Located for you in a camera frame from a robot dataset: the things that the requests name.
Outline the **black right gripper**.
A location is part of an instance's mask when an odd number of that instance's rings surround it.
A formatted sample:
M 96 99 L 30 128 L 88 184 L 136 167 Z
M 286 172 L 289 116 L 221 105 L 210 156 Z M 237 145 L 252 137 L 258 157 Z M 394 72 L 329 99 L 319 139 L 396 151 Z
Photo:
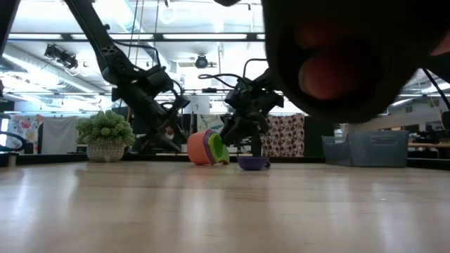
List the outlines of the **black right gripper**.
M 246 117 L 257 113 L 266 117 L 274 107 L 284 107 L 283 96 L 273 88 L 264 86 L 236 87 L 228 92 L 224 102 L 233 109 L 232 113 L 220 117 L 224 126 L 219 135 L 227 146 L 240 143 L 248 137 Z M 251 153 L 253 157 L 261 157 L 262 154 L 262 142 L 256 122 L 252 123 Z

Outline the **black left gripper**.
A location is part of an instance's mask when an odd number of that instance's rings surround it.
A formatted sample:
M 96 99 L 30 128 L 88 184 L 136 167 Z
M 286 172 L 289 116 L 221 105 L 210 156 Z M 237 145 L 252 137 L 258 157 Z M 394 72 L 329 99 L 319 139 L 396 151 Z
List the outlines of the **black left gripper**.
M 181 152 L 183 129 L 179 125 L 178 111 L 190 100 L 174 89 L 175 81 L 168 75 L 151 75 L 133 82 L 118 84 L 112 90 L 112 100 L 122 99 L 136 116 L 149 128 L 138 137 L 128 153 L 155 154 L 156 152 Z M 156 101 L 160 93 L 171 91 L 174 101 L 170 108 Z

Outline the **green measuring cup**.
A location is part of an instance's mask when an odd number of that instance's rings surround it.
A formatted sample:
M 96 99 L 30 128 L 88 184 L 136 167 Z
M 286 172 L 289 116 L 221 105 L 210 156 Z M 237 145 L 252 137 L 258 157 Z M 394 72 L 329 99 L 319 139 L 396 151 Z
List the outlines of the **green measuring cup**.
M 227 147 L 224 145 L 219 134 L 217 134 L 214 137 L 213 148 L 214 148 L 214 150 L 213 150 L 214 156 L 216 157 L 216 161 L 217 161 L 216 164 L 218 164 L 218 163 L 229 164 L 230 163 L 229 151 L 228 151 Z

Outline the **orange measuring cup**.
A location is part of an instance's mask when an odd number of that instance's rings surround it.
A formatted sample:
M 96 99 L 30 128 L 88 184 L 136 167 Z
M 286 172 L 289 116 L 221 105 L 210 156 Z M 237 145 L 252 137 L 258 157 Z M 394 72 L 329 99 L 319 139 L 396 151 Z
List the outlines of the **orange measuring cup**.
M 206 131 L 194 133 L 187 140 L 188 158 L 196 165 L 210 164 L 210 159 L 204 144 L 206 133 Z

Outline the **grey plastic basket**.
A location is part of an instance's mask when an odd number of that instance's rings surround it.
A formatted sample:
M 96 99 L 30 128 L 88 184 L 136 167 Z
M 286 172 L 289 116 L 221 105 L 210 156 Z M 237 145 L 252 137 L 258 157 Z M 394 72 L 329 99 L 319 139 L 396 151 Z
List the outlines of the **grey plastic basket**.
M 322 138 L 327 164 L 348 167 L 405 167 L 408 131 L 353 131 L 343 141 Z

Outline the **leaf print cloth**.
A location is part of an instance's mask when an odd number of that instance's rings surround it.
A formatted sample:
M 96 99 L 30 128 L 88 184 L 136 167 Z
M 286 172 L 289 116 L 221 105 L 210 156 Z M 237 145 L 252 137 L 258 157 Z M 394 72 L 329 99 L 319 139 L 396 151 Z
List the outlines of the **leaf print cloth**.
M 197 115 L 197 132 L 210 129 L 219 133 L 223 127 L 220 115 Z

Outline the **brown dotted cloth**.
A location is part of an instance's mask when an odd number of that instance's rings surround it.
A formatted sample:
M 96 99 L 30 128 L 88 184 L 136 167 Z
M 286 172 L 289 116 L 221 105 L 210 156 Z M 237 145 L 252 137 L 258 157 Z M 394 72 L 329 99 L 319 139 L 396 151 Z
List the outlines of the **brown dotted cloth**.
M 261 135 L 264 156 L 304 156 L 304 115 L 269 115 L 267 123 L 269 130 Z

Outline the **green plant in white pot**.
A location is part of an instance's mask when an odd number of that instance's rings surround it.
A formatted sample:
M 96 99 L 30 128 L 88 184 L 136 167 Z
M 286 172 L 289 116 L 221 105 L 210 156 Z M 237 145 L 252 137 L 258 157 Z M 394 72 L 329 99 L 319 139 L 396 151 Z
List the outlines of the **green plant in white pot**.
M 76 129 L 78 143 L 87 145 L 87 157 L 93 162 L 119 162 L 135 140 L 130 123 L 112 110 L 79 120 Z

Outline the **white cylinder tank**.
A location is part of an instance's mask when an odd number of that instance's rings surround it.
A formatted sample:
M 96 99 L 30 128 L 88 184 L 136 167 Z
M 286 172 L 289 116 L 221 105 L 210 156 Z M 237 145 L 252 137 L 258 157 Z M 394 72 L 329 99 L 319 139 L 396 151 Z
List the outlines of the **white cylinder tank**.
M 190 112 L 200 115 L 208 115 L 210 113 L 210 97 L 209 96 L 190 96 L 189 104 Z

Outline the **black partition panel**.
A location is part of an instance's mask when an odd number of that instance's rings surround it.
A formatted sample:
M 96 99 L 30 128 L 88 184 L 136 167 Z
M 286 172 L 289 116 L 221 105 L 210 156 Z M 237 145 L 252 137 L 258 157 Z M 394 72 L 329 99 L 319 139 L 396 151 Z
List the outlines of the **black partition panel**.
M 334 124 L 306 116 L 304 118 L 304 156 L 323 157 L 323 136 L 334 136 Z

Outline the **plain grey cloth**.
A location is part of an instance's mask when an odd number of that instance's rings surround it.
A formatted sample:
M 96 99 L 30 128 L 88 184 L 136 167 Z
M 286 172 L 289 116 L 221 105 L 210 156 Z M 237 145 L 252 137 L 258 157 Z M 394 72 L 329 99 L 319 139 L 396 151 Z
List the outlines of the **plain grey cloth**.
M 43 155 L 65 155 L 77 151 L 77 117 L 45 117 L 42 126 Z

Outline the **overhead light bar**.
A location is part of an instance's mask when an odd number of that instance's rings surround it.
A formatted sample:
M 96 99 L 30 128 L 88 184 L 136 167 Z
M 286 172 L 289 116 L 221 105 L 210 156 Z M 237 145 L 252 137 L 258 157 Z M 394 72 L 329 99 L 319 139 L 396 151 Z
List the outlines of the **overhead light bar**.
M 264 33 L 111 33 L 111 39 L 117 41 L 213 41 L 213 42 L 261 42 L 265 40 Z M 12 33 L 9 41 L 64 41 L 64 42 L 88 42 L 85 34 L 44 34 L 44 33 Z

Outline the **white floral cloth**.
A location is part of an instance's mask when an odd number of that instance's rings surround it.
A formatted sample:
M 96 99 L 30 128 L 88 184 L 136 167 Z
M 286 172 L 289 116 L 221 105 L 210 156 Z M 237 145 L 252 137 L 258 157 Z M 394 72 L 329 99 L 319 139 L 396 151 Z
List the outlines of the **white floral cloth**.
M 41 115 L 12 115 L 7 131 L 33 144 L 33 153 L 38 153 L 39 128 L 43 123 Z

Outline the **black table frame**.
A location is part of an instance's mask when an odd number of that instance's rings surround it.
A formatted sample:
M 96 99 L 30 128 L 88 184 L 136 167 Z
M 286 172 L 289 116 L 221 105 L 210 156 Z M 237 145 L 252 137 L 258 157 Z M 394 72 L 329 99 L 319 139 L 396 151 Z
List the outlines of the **black table frame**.
M 66 155 L 21 155 L 17 153 L 0 154 L 0 167 L 7 167 L 13 162 L 16 165 L 30 164 L 53 164 L 67 162 L 86 162 L 86 154 L 66 154 Z M 122 161 L 147 161 L 147 162 L 189 162 L 185 155 L 133 155 L 125 154 Z M 271 163 L 325 163 L 324 157 L 270 157 Z M 450 171 L 450 160 L 408 158 L 407 166 L 420 169 L 436 169 Z

